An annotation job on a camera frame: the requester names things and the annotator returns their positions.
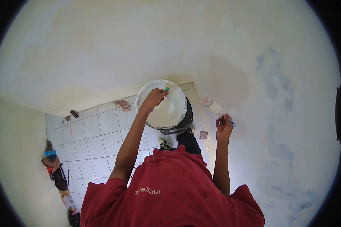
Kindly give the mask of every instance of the black pants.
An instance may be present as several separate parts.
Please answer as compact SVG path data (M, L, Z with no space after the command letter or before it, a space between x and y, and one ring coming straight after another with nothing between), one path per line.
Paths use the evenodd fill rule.
M183 145L186 148L186 152L190 154L201 154L200 146L198 146L198 143L195 139L195 135L191 131L186 131L184 133L181 133L177 136L177 142L179 148L179 145ZM168 150L174 151L177 148L170 148Z

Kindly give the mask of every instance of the paintbrush handle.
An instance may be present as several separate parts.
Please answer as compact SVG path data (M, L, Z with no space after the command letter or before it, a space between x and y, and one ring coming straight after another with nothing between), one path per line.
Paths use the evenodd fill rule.
M232 125L233 128L236 127L236 124L235 124L235 122L234 122L233 120L230 119L230 123L231 123L231 125Z

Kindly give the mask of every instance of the person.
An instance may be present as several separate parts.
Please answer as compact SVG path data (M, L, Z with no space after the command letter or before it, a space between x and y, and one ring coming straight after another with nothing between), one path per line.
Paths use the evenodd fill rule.
M135 117L106 184L89 183L80 223L91 226L264 226L264 215L247 185L230 195L228 114L216 120L214 177L203 162L191 130L177 136L178 148L164 139L161 149L135 170L139 143L150 112L169 91L153 89Z

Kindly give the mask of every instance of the white tile floor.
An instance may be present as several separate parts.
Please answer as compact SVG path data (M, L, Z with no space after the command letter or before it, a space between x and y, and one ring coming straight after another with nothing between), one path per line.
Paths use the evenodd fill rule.
M193 122L197 125L201 122L201 116L197 112L201 106L193 84L184 84L181 88L186 91L186 97L191 102ZM109 102L80 112L79 117L71 117L70 122L65 122L63 117L46 115L47 138L63 163L65 174L70 170L68 189L79 209L88 183L106 183L114 169L117 153L136 116L135 97L123 99L132 106L128 112ZM154 148L159 147L159 138L164 138L170 146L177 147L175 135L165 136L159 130L145 126L135 167L141 165L146 156L152 155ZM209 163L199 136L196 139L204 161Z

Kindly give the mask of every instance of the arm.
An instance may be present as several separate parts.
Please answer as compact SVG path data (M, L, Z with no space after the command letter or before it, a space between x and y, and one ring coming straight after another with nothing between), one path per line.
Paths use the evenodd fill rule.
M114 170L111 172L109 179L121 178L125 184L129 181L131 172L133 170L138 149L140 144L141 135L144 130L146 119L153 111L155 106L158 106L167 96L168 92L163 92L163 89L155 88L151 90L135 117L133 124L121 146L115 161Z
M213 182L225 196L230 195L229 138L232 132L231 117L224 114L216 120L216 162Z

